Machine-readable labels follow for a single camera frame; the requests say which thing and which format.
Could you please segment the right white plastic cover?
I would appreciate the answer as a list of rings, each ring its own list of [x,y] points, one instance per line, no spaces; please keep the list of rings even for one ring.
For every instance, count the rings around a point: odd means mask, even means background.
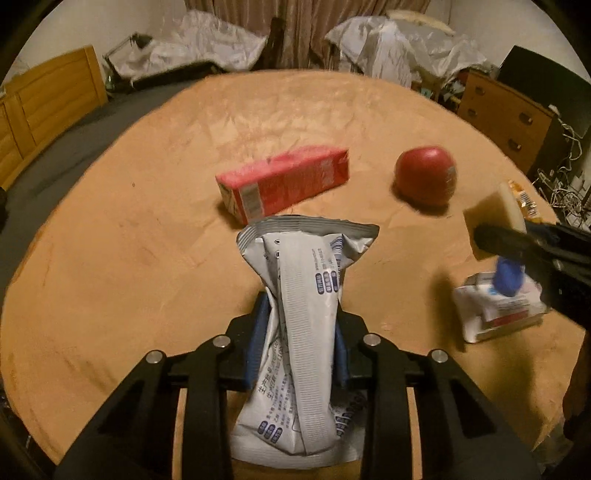
[[[445,85],[462,70],[491,67],[465,35],[387,17],[350,18],[332,28],[325,41],[356,71],[407,88],[421,80]]]

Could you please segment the red rectangular carton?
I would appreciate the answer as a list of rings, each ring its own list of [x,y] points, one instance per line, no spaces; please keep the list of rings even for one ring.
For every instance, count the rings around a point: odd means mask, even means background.
[[[242,225],[286,210],[349,181],[349,151],[311,145],[215,176],[224,206]]]

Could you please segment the black desk lamp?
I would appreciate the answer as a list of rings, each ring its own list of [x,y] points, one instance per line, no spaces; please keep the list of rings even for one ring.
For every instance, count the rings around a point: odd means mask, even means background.
[[[149,34],[135,32],[114,47],[110,48],[102,55],[103,70],[106,76],[105,86],[108,91],[114,91],[121,85],[128,84],[120,72],[117,63],[121,61],[124,55],[136,50],[143,50],[153,40]]]

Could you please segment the left white plastic cover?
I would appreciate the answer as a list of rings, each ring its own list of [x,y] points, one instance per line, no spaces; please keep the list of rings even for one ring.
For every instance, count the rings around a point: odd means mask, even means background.
[[[152,37],[143,50],[129,52],[117,63],[125,80],[136,82],[204,64],[229,72],[248,71],[269,39],[199,10],[186,12],[167,33]]]

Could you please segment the white plastic cover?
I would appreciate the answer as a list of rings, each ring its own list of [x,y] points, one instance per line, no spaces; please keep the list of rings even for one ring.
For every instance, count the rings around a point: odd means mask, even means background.
[[[204,64],[229,72],[248,71],[269,39],[199,10],[186,12],[167,33],[152,37],[143,50],[129,52],[117,63],[125,80],[136,82]]]
[[[332,28],[325,41],[356,71],[407,88],[421,80],[445,85],[462,70],[491,67],[465,35],[387,17],[350,18]]]

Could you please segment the white wet wipes pack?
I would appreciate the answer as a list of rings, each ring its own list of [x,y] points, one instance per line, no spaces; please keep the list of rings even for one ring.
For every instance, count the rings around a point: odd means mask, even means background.
[[[528,275],[514,296],[498,292],[493,277],[493,272],[474,274],[452,293],[463,338],[469,344],[539,325],[549,311],[541,300],[540,286]]]

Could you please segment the black television screen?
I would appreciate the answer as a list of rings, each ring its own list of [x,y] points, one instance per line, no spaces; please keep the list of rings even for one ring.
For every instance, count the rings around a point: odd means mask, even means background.
[[[497,80],[535,102],[558,108],[562,118],[585,135],[590,126],[590,83],[566,67],[515,45]]]

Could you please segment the wooden headboard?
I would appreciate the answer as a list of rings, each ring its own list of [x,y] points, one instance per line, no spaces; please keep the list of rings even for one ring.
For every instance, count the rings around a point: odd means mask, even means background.
[[[56,138],[106,103],[90,45],[14,77],[1,90],[1,188],[9,189]]]

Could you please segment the beige sponge block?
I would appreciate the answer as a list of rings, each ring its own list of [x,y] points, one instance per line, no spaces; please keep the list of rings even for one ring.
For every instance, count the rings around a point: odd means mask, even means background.
[[[510,185],[502,182],[488,196],[463,211],[474,257],[481,261],[492,257],[476,242],[476,229],[481,225],[500,227],[519,233],[526,233],[526,223]]]

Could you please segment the wooden chest of drawers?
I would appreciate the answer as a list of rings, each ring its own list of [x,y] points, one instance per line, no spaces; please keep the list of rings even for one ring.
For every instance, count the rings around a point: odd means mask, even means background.
[[[467,73],[457,114],[492,140],[531,181],[539,172],[555,174],[569,153],[556,113],[476,70]]]

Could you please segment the yellow crumpled wrapper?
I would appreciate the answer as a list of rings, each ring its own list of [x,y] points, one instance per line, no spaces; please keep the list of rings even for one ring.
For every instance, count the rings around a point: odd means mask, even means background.
[[[519,205],[524,219],[532,223],[541,223],[543,219],[539,212],[538,206],[531,199],[529,194],[522,188],[521,185],[519,185],[515,181],[510,180],[508,182],[508,185],[514,195],[517,204]]]

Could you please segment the blue bottle cap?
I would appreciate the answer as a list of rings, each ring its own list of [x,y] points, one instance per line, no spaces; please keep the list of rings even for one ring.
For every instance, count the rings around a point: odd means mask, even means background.
[[[499,256],[492,285],[501,295],[514,297],[524,283],[524,269],[519,262]]]

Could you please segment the white silver foil bag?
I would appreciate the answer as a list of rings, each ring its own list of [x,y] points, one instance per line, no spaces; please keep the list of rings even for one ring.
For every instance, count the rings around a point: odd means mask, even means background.
[[[314,469],[361,457],[367,396],[332,385],[335,323],[345,271],[379,231],[286,215],[239,232],[239,252],[269,295],[270,318],[259,378],[230,434],[236,460]]]

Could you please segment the pink-brown curtain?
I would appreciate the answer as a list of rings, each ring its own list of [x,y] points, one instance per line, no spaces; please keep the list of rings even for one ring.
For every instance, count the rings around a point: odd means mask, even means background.
[[[273,18],[284,23],[280,67],[304,69],[328,67],[329,47],[325,34],[336,25],[356,16],[382,16],[402,9],[424,13],[429,0],[214,0],[187,1],[190,10],[211,13],[219,19],[259,35],[270,33]]]

